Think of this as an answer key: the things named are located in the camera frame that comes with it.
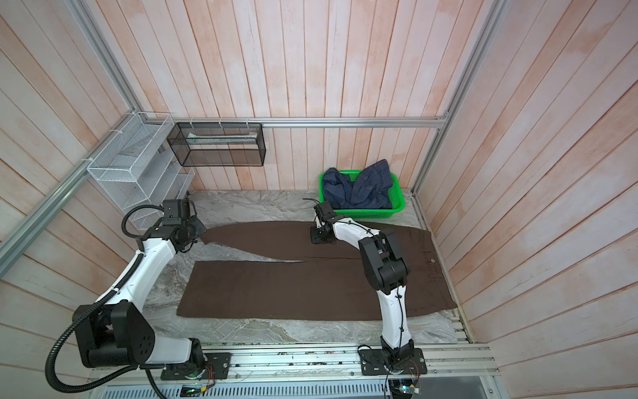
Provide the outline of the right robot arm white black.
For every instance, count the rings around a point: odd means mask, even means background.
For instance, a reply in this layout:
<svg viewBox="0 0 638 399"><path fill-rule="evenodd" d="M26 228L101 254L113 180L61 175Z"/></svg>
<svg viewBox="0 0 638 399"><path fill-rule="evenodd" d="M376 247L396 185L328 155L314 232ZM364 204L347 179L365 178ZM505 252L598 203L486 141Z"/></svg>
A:
<svg viewBox="0 0 638 399"><path fill-rule="evenodd" d="M377 294L382 318L381 349L365 350L362 360L381 362L386 372L394 374L410 367L415 344L405 306L409 268L397 237L351 218L316 221L310 228L310 236L314 244L340 240L360 251L364 274Z"/></svg>

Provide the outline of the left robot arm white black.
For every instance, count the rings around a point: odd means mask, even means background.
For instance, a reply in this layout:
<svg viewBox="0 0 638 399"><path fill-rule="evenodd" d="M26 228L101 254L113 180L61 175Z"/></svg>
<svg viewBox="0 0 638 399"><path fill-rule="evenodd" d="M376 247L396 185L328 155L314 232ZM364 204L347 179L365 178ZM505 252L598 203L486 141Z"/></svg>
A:
<svg viewBox="0 0 638 399"><path fill-rule="evenodd" d="M205 227L196 216L159 219L137 239L139 249L117 281L96 301L97 310L86 319L89 305L79 307L73 320L81 362L85 367L159 367L186 364L201 371L206 357L196 338L159 335L141 312L164 267L186 251Z"/></svg>

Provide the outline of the brown trousers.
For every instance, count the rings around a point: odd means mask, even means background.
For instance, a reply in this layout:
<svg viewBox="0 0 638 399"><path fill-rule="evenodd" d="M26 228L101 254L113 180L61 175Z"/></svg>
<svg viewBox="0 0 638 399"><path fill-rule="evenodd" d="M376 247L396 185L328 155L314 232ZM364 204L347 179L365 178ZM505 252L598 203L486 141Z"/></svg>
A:
<svg viewBox="0 0 638 399"><path fill-rule="evenodd" d="M260 255L264 261L196 262L177 314L191 319L377 321L375 290L358 249L313 244L302 221L227 224L208 230L206 244Z"/></svg>

